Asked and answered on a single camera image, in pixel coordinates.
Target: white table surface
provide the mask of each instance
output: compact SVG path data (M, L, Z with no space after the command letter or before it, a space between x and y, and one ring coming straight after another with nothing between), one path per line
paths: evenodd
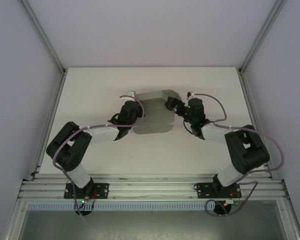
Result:
M225 107L225 124L251 124L237 70L234 67L94 67L69 68L56 111L49 142L65 123L80 126L104 124L120 112L120 95L174 90L182 100L187 92L206 93ZM213 99L203 97L210 120L223 117ZM225 144L201 140L183 127L175 116L167 133L138 135L130 130L119 141L90 145L82 164L89 174L106 175L198 175L216 174L231 162ZM59 174L45 154L41 174Z

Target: purple cable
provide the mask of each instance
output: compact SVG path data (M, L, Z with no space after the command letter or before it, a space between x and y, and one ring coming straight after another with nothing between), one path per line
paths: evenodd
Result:
M142 103L137 100L135 97L133 96L129 96L129 95L122 95L120 96L120 98L132 98L134 99L135 101L137 101L140 106L141 106L141 109L142 109L142 117L141 119L143 119L145 117L145 108L144 106L142 105ZM80 128L79 130L75 131L71 136L69 136L61 145L60 147L56 150L55 154L53 155L53 158L52 158L52 164L55 168L61 170L63 172L63 174L66 176L66 178L72 183L72 186L73 186L73 198L74 198L74 203L75 203L75 206L76 206L76 209L79 213L79 215L81 216L81 212L80 212L80 209L79 209L79 205L78 205L78 201L77 201L77 194L76 194L76 185L74 183L74 181L71 179L71 177L67 174L67 172L61 167L61 166L58 166L56 164L56 159L57 159L57 156L58 154L60 153L61 149L71 140L73 139L74 136L76 136L77 134L81 133L82 131L85 131L85 130L88 130L88 129L97 129L97 128L103 128L103 127L120 127L120 128L131 128L135 126L135 124L132 124L132 125L105 125L105 124L102 124L102 125L94 125L94 126L90 126L90 127L82 127Z
M222 105L222 103L217 99L215 98L214 96L211 96L209 94L205 94L205 93L195 93L194 94L195 96L206 96L206 97L209 97L209 98L212 98L214 99L215 101L217 101L217 103L220 105L220 107L222 108L222 111L223 111L223 114L224 114L224 118L221 118L221 119L217 119L213 122L213 124L218 127L218 128L222 128L222 129L233 129L233 130L243 130L243 131L247 131L247 132L251 132L251 133L254 133L254 134L258 134L258 135L261 135L261 136L264 136L266 137L267 139L269 139L271 142L273 142L276 147L278 148L279 152L280 152L280 155L281 155L281 162L280 164L277 166L277 167L274 167L274 168L269 168L269 169L263 169L263 170L252 170L248 173L246 173L245 175L243 175L242 177L240 177L237 182L240 182L242 179L244 179L248 174L252 174L252 173L262 173L262 172L272 172L272 171L276 171L276 170L279 170L280 168L282 168L282 166L284 165L285 163L285 154L284 154L284 150L282 149L282 147L280 146L280 144L273 138L271 137L270 135L266 134L266 133L263 133L263 132L260 132L260 131L257 131L257 130L253 130L253 129L250 129L250 128L245 128L245 127L236 127L236 126L224 126L224 125L219 125L217 124L218 122L222 122L222 121L225 121L227 120L227 113L226 113L226 110L224 108L224 106ZM239 212L244 206L245 204L247 203L248 199L250 198L250 196L252 195L252 193L254 192L255 188L257 187L258 185L258 182L257 181L251 181L251 182L240 182L238 183L239 185L249 185L249 184L255 184L253 186L253 188L251 189L251 192L249 193L249 195L246 197L246 199L243 201L243 203L241 204L241 206L235 210L234 212L232 213L229 213L229 214L226 214L226 215L220 215L220 216L223 216L223 217L227 217L227 216L231 216L233 214L236 214L237 212ZM216 201L216 200L213 200L213 199L209 199L206 203L205 203L205 211L207 214L209 214L210 216L218 216L218 215L215 215L215 214L212 214L210 212L208 212L207 210L207 206L208 206L208 203L210 202L215 202L217 203L218 205L220 205L222 207L222 209L224 210L224 212L226 213L226 209L224 208L224 206L222 205L222 203L220 203L219 201Z

